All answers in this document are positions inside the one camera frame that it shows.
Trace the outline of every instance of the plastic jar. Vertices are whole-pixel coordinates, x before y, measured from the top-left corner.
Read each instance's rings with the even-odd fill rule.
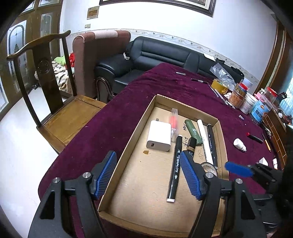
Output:
[[[251,111],[251,119],[257,124],[261,123],[263,116],[269,113],[272,108],[270,100],[265,95],[261,95]]]
[[[264,95],[271,103],[274,103],[274,101],[276,100],[276,98],[278,96],[276,91],[271,89],[270,87],[267,87],[265,89]]]
[[[245,95],[247,94],[247,90],[248,88],[243,83],[236,84],[234,88],[234,91],[239,93],[242,97],[245,97]]]
[[[233,90],[230,98],[229,98],[229,102],[236,108],[238,108],[243,101],[244,97],[241,96],[239,93],[237,93],[235,90]]]
[[[254,96],[252,96],[250,93],[247,93],[242,105],[239,108],[240,111],[246,115],[249,114],[257,101],[258,100]]]

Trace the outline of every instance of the cardboard tray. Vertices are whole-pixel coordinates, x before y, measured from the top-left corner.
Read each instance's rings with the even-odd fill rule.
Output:
[[[193,107],[173,99],[156,95],[150,102],[127,143],[110,179],[107,190],[98,207],[99,215],[123,228],[157,237],[187,237],[197,217],[201,201],[191,195],[184,174],[180,169],[175,203],[167,203],[166,197],[173,162],[175,143],[168,152],[146,148],[151,120],[159,118],[168,122],[172,108],[178,109],[179,134],[183,136],[182,150],[185,150],[189,131],[184,124],[191,119],[211,124],[215,136],[219,178],[229,179],[224,164],[227,153],[220,122]],[[205,162],[203,146],[197,146],[194,161]],[[220,200],[218,217],[213,236],[220,234],[224,200]]]

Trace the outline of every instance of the red lid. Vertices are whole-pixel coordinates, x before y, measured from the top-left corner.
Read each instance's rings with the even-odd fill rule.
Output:
[[[271,94],[276,98],[278,95],[277,95],[277,92],[273,89],[271,89],[270,87],[267,87],[267,90],[271,92]]]
[[[247,87],[245,84],[240,83],[239,85],[240,85],[244,90],[248,90],[248,87]]]

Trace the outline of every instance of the maroon tablecloth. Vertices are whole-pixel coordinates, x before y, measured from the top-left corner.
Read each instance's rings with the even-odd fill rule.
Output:
[[[54,177],[60,177],[62,180],[77,178],[101,162],[109,150],[116,151],[119,158],[148,104],[157,94],[218,118],[225,139],[228,161],[248,165],[265,157],[272,167],[274,155],[268,151],[266,144],[259,144],[246,137],[246,133],[249,132],[261,138],[261,128],[255,125],[249,116],[225,105],[208,85],[191,81],[191,78],[208,81],[198,74],[162,63],[131,82],[82,128],[56,158],[40,182],[39,197],[42,198]],[[245,153],[233,146],[236,138],[245,144]],[[229,175],[230,180],[237,177],[235,174]],[[264,193],[252,179],[243,180],[250,192]],[[121,228],[117,227],[116,235],[121,234],[119,229]]]

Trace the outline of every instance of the small white box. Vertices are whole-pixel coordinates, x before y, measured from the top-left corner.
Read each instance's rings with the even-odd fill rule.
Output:
[[[171,124],[152,120],[146,147],[149,149],[168,151],[171,147]]]
[[[265,160],[264,157],[261,158],[261,160],[259,161],[261,164],[268,166],[268,162]]]

